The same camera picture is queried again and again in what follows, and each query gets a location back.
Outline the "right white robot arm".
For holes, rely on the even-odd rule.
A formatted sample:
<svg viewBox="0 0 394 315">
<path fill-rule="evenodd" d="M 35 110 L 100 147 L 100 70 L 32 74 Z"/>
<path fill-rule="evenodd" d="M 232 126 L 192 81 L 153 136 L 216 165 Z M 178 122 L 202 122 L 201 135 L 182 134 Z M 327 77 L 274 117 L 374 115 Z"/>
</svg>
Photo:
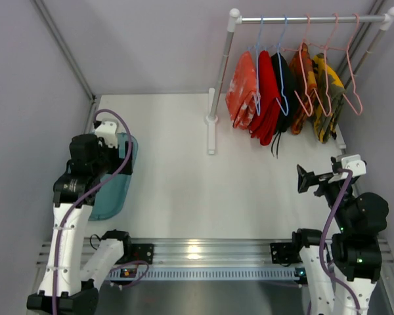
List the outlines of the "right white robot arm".
<svg viewBox="0 0 394 315">
<path fill-rule="evenodd" d="M 375 193 L 354 196 L 352 185 L 366 174 L 366 163 L 332 160 L 320 175 L 297 166 L 297 191 L 316 187 L 330 214 L 322 230 L 300 228 L 289 242 L 270 244 L 272 262 L 302 263 L 309 288 L 308 314 L 367 314 L 380 279 L 378 234 L 387 227 L 388 203 Z"/>
</svg>

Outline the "orange white tie-dye trousers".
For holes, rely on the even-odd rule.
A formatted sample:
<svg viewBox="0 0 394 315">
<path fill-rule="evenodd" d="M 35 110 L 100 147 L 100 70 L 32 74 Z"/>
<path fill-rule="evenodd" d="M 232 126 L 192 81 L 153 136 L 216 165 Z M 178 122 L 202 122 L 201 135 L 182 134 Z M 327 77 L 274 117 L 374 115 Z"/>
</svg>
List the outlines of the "orange white tie-dye trousers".
<svg viewBox="0 0 394 315">
<path fill-rule="evenodd" d="M 233 128 L 247 129 L 255 115 L 257 76 L 250 52 L 244 52 L 236 65 L 225 102 Z"/>
</svg>

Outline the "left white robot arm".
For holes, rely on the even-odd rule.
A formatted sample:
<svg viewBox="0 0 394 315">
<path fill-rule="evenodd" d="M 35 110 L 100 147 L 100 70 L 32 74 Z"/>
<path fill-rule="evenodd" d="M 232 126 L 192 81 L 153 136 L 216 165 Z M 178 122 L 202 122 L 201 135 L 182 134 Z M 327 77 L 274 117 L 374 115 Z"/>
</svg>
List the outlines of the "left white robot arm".
<svg viewBox="0 0 394 315">
<path fill-rule="evenodd" d="M 126 133 L 87 133 L 75 136 L 69 149 L 66 169 L 53 185 L 53 236 L 45 274 L 26 302 L 38 314 L 94 314 L 108 273 L 132 256 L 129 233 L 114 229 L 101 236 L 93 256 L 81 264 L 95 208 L 104 208 L 102 219 L 109 219 L 123 207 L 136 139 Z"/>
</svg>

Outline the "light blue hanger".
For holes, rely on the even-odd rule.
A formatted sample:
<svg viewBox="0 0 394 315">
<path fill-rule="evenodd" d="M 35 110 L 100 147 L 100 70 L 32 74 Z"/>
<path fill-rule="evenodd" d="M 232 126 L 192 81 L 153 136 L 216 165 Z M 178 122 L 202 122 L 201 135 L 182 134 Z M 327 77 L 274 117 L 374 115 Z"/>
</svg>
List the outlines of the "light blue hanger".
<svg viewBox="0 0 394 315">
<path fill-rule="evenodd" d="M 263 32 L 263 26 L 264 24 L 264 17 L 263 15 L 260 16 L 260 27 L 257 35 L 257 41 L 254 45 L 247 47 L 247 51 L 249 53 L 254 52 L 255 53 L 255 72 L 256 72 L 256 80 L 257 80 L 257 89 L 256 89 L 256 96 L 254 98 L 255 101 L 255 109 L 256 109 L 256 114 L 258 117 L 261 117 L 262 114 L 262 105 L 261 105 L 261 93 L 260 93 L 260 82 L 259 82 L 259 67 L 260 67 L 260 61 L 259 61 L 259 55 L 262 52 L 267 52 L 269 49 L 271 49 L 273 46 L 272 45 L 264 45 L 262 43 L 262 32 Z"/>
<path fill-rule="evenodd" d="M 281 55 L 280 51 L 282 48 L 282 40 L 283 40 L 284 34 L 286 33 L 287 26 L 288 26 L 288 18 L 286 15 L 284 15 L 284 28 L 282 30 L 282 33 L 280 34 L 277 44 L 275 45 L 276 54 L 277 54 L 277 58 L 278 58 L 279 74 L 280 74 L 280 95 L 282 97 L 282 100 L 284 101 L 284 105 L 280 105 L 280 109 L 285 117 L 287 117 L 289 114 L 289 105 L 288 105 L 288 99 L 284 93 L 284 76 L 283 76 L 283 70 L 282 70 L 282 55 Z"/>
</svg>

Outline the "red trousers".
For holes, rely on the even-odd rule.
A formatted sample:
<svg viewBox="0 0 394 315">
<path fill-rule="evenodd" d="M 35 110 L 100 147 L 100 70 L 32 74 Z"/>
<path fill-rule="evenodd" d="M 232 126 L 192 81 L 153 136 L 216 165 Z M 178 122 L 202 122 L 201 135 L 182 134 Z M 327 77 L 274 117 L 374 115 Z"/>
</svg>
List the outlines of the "red trousers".
<svg viewBox="0 0 394 315">
<path fill-rule="evenodd" d="M 260 145 L 268 146 L 273 139 L 279 117 L 280 96 L 269 53 L 262 52 L 259 61 L 262 114 L 261 117 L 254 115 L 249 130 L 252 138 L 259 139 Z"/>
</svg>

